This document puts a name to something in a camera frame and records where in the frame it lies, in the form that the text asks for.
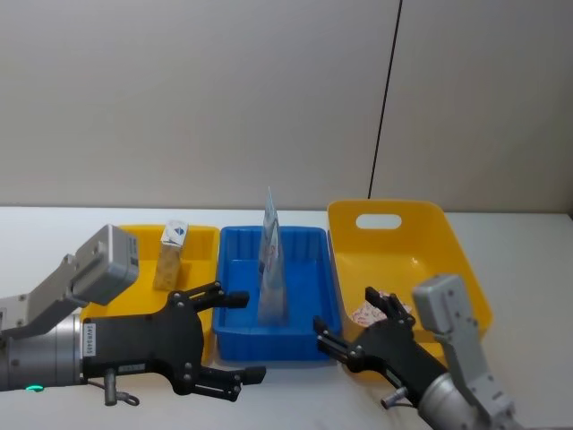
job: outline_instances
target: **white wall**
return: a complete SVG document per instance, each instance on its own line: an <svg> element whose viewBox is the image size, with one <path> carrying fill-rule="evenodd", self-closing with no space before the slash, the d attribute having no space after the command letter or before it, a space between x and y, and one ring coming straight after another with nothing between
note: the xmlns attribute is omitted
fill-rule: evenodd
<svg viewBox="0 0 573 430"><path fill-rule="evenodd" d="M372 197L573 210L573 2L404 0Z"/></svg>
<svg viewBox="0 0 573 430"><path fill-rule="evenodd" d="M0 204L366 197L398 0L0 3Z"/></svg>

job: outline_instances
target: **label sticker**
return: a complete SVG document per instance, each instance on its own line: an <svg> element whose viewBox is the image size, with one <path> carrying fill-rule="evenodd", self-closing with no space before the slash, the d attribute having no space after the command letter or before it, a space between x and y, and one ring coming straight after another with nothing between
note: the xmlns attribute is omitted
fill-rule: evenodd
<svg viewBox="0 0 573 430"><path fill-rule="evenodd" d="M127 374L131 372L141 372L145 370L145 364L142 363L140 365L120 365L117 367L117 372L119 374Z"/></svg>
<svg viewBox="0 0 573 430"><path fill-rule="evenodd" d="M83 324L83 356L96 356L96 324Z"/></svg>

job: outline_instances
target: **green indicator light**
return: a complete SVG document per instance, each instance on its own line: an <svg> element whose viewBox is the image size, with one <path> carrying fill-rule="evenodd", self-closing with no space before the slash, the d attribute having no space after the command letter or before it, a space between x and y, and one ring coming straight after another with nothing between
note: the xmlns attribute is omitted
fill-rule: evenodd
<svg viewBox="0 0 573 430"><path fill-rule="evenodd" d="M42 387L41 385L29 385L28 387L26 387L26 391L43 392L44 387Z"/></svg>

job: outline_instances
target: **blue plastic tray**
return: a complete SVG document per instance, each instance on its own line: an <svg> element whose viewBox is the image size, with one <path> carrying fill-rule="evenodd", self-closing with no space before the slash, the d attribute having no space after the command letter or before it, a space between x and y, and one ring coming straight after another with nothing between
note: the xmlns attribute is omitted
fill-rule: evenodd
<svg viewBox="0 0 573 430"><path fill-rule="evenodd" d="M248 291L245 309L215 308L213 331L225 360L326 360L316 348L312 318L322 317L340 333L340 316L332 281L326 234L321 228L281 227L285 255L288 325L261 327L259 304L259 242L261 227L225 227L221 230L218 279L225 291Z"/></svg>

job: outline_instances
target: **gray metal cylinder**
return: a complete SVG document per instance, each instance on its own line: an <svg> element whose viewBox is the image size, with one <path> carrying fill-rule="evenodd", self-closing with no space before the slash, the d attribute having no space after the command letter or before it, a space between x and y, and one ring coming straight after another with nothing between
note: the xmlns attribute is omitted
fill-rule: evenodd
<svg viewBox="0 0 573 430"><path fill-rule="evenodd" d="M467 403L449 374L430 385L418 405L418 415L434 430L485 430L477 409Z"/></svg>
<svg viewBox="0 0 573 430"><path fill-rule="evenodd" d="M81 383L81 323L70 315L46 334L0 340L0 391L31 385L55 387Z"/></svg>

